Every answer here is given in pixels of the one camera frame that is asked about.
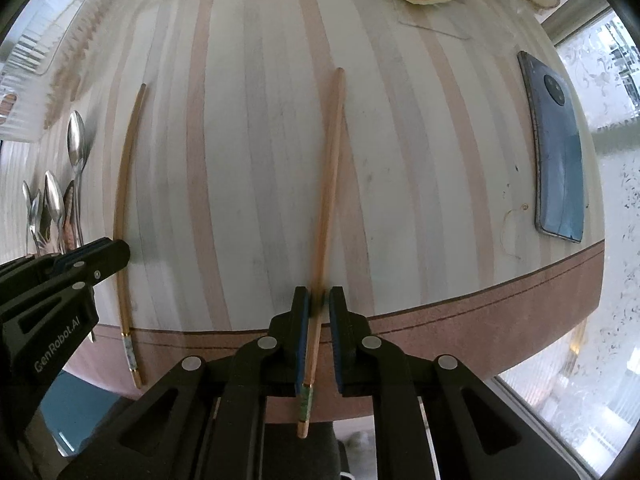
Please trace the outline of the wooden chopstick green band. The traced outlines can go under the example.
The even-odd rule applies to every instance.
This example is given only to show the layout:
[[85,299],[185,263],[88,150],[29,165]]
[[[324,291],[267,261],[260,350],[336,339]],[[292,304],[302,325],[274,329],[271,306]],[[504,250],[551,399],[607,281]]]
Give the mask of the wooden chopstick green band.
[[308,320],[307,348],[303,387],[299,393],[297,437],[306,439],[311,418],[314,382],[317,376],[323,318],[326,269],[331,249],[332,220],[335,208],[338,166],[340,166],[341,137],[346,98],[346,74],[344,68],[334,73],[329,106],[329,125],[326,127],[322,175],[320,180],[320,203],[318,224],[314,238],[314,258],[311,263],[310,313]]

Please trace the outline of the medium steel spoon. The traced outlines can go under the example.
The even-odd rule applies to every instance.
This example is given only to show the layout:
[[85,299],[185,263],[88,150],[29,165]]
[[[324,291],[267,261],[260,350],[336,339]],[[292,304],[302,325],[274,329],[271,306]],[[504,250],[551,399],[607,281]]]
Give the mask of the medium steel spoon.
[[47,170],[44,174],[44,187],[46,188],[46,202],[51,220],[55,224],[56,229],[56,244],[58,244],[58,251],[61,254],[66,253],[64,243],[64,219],[65,219],[65,205],[63,195],[52,171]]

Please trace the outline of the small steel spoon patterned handle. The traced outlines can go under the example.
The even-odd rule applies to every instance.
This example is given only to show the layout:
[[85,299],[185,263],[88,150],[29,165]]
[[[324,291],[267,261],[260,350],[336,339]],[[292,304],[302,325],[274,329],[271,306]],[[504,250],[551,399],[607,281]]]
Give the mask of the small steel spoon patterned handle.
[[34,240],[36,253],[38,256],[44,254],[46,249],[46,243],[44,242],[40,234],[40,221],[42,214],[42,194],[38,190],[34,199],[32,200],[32,211],[30,212],[30,226],[29,231],[32,233],[32,239]]

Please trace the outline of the small steel teaspoon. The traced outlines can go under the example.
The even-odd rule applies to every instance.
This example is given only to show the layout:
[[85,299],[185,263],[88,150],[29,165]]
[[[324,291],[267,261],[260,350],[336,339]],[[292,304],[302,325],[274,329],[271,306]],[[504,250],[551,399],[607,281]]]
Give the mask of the small steel teaspoon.
[[32,224],[32,194],[30,194],[28,183],[24,180],[22,182],[22,193],[26,212],[25,252],[26,254],[30,254],[31,251],[29,249],[29,243],[31,240],[30,237],[32,236],[32,234],[30,234],[30,225]]

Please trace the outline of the large steel serving spoon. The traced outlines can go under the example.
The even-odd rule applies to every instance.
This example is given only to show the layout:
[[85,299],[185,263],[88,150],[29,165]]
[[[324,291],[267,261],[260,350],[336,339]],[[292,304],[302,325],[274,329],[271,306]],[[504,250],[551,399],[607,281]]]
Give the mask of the large steel serving spoon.
[[81,176],[87,161],[86,129],[81,114],[77,110],[70,113],[66,130],[67,154],[73,170],[74,181],[74,225],[77,244],[84,244],[81,227]]

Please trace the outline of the wooden chopstick pearl band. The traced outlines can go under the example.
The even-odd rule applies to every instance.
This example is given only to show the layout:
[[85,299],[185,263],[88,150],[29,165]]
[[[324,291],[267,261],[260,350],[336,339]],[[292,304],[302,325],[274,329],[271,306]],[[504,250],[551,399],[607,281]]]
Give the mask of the wooden chopstick pearl band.
[[[124,144],[122,144],[122,156],[120,156],[113,216],[113,234],[118,240],[124,240],[126,234],[127,200],[131,174],[132,152],[134,151],[134,144],[137,140],[147,88],[147,84],[142,84],[138,90],[136,99],[134,100],[134,107],[130,114]],[[141,390],[142,379],[136,352],[134,351],[134,340],[131,336],[131,300],[129,295],[128,271],[126,269],[122,269],[117,272],[115,289],[118,305],[120,336],[122,336],[122,344],[124,345],[127,367],[132,383],[137,389]]]

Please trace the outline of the clear plastic utensil holder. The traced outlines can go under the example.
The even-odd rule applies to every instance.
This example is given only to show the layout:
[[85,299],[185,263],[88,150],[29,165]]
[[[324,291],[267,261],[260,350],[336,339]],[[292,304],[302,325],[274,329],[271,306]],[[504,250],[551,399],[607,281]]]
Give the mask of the clear plastic utensil holder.
[[124,0],[27,0],[1,44],[1,139],[36,143],[79,99]]

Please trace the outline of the blue smartphone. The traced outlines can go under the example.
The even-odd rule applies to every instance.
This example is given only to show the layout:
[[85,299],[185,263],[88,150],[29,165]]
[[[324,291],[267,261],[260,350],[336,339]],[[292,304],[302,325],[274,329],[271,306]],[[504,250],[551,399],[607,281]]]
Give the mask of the blue smartphone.
[[570,88],[551,67],[528,52],[518,52],[536,160],[536,229],[572,243],[585,229],[582,142]]

